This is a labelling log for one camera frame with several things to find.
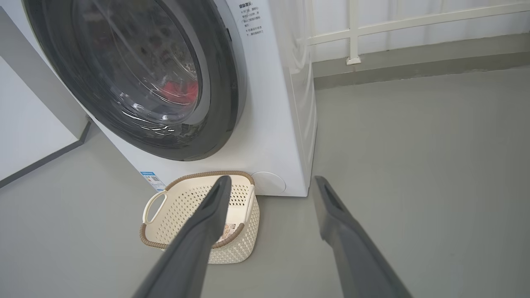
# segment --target washing machine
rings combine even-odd
[[[306,196],[316,134],[305,0],[23,0],[4,9],[157,190],[252,174]]]

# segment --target dark gray baseboard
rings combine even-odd
[[[315,89],[402,80],[405,78],[496,71],[530,65],[530,34],[439,43],[313,64]]]
[[[28,166],[26,166],[24,169],[0,180],[0,188],[8,185],[9,183],[15,181],[16,179],[30,173],[31,171],[35,170],[35,169],[38,169],[39,167],[49,163],[50,161],[58,158],[59,156],[67,153],[67,152],[70,152],[72,151],[73,149],[76,149],[77,147],[83,145],[85,143],[85,140],[86,140],[86,136],[89,134],[89,130],[90,130],[90,125],[91,125],[91,122],[88,121],[86,123],[86,126],[85,128],[83,129],[83,133],[81,134],[81,137],[79,140],[71,143],[70,145],[62,148],[61,150],[57,150],[56,152],[53,152],[52,154],[44,157],[43,159],[39,160],[39,161],[36,161]]]

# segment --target beige plastic basket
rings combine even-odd
[[[193,215],[215,181],[221,176],[232,178],[232,192],[226,223],[237,229],[225,240],[212,246],[209,264],[231,264],[244,261],[254,249],[260,222],[260,208],[254,194],[254,179],[240,171],[207,172],[181,177],[154,195],[145,206],[140,239],[147,246],[165,249],[188,218]],[[151,220],[151,204],[164,195],[162,204]]]

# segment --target floor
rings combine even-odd
[[[414,297],[529,297],[530,69],[322,90],[325,176]],[[130,297],[154,193],[97,129],[0,189],[0,297]],[[342,297],[310,198],[259,197],[253,254],[202,297]]]

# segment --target round glass door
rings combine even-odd
[[[237,122],[232,44],[197,0],[25,0],[59,77],[103,125],[172,160],[217,152]]]

